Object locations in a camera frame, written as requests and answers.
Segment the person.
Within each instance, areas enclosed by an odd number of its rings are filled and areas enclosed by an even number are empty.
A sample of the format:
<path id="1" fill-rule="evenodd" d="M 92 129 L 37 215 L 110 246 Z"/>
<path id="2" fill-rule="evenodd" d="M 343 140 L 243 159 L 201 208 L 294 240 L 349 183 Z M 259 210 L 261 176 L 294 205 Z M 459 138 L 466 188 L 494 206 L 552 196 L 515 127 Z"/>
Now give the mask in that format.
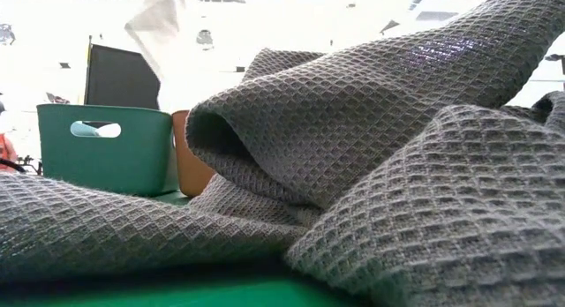
<path id="1" fill-rule="evenodd" d="M 0 158 L 16 163 L 17 153 L 12 142 L 5 135 L 3 123 L 1 122 L 1 116 L 4 112 L 4 104 L 0 101 Z"/>

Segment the green plastic basket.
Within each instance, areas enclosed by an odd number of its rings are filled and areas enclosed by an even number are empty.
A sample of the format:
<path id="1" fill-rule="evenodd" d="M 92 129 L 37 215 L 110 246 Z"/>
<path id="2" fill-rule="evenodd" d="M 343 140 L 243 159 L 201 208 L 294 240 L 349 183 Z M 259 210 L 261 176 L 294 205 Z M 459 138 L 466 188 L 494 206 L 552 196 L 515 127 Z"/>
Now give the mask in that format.
<path id="1" fill-rule="evenodd" d="M 78 186 L 137 196 L 178 188 L 171 115 L 153 109 L 40 104 L 43 175 Z M 113 138 L 77 135 L 81 122 L 115 124 Z"/>

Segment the light grey waffle towel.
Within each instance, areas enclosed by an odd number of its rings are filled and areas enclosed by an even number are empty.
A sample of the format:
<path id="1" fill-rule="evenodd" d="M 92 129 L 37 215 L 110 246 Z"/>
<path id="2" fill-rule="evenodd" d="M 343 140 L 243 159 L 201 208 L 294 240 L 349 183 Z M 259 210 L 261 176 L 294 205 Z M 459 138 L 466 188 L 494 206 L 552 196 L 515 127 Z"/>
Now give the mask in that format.
<path id="1" fill-rule="evenodd" d="M 0 283 L 278 253 L 381 307 L 565 307 L 565 93 L 446 107 L 322 213 L 245 170 L 186 206 L 0 174 Z"/>

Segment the black panel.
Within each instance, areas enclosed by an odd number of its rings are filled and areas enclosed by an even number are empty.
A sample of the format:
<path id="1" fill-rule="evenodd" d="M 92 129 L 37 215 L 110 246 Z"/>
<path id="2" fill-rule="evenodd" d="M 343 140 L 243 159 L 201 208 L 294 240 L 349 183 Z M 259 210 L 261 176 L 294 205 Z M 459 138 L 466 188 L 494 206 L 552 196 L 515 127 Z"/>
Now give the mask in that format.
<path id="1" fill-rule="evenodd" d="M 84 104 L 159 109 L 160 85 L 140 53 L 89 43 Z"/>

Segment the cream waffle towel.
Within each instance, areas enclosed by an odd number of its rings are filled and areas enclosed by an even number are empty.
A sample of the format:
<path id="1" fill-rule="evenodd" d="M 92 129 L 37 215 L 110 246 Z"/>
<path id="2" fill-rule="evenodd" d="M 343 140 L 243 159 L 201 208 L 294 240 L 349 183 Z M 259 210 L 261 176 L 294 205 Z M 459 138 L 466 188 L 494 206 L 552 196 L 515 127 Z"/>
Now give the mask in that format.
<path id="1" fill-rule="evenodd" d="M 119 124 L 104 124 L 96 129 L 96 134 L 102 138 L 117 138 L 121 133 Z"/>

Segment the thin white towel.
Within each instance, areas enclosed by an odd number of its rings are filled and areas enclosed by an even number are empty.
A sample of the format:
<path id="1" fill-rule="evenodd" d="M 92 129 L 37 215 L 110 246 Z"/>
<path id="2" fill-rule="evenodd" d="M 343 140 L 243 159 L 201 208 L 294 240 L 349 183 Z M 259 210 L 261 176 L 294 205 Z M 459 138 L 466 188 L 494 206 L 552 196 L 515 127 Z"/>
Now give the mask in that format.
<path id="1" fill-rule="evenodd" d="M 179 15 L 185 0 L 141 0 L 138 12 L 125 24 L 155 76 L 163 82 L 180 36 Z"/>

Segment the orange plastic basket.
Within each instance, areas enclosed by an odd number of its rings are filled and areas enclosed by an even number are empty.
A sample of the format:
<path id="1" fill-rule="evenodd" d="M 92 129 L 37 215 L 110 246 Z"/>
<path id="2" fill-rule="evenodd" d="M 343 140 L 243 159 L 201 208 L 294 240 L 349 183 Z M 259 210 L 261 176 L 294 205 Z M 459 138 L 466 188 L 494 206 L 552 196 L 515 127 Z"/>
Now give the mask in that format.
<path id="1" fill-rule="evenodd" d="M 188 113 L 188 110 L 174 112 L 172 114 L 172 123 L 179 188 L 185 196 L 195 197 L 205 190 L 215 172 L 197 158 L 186 144 L 185 123 Z"/>

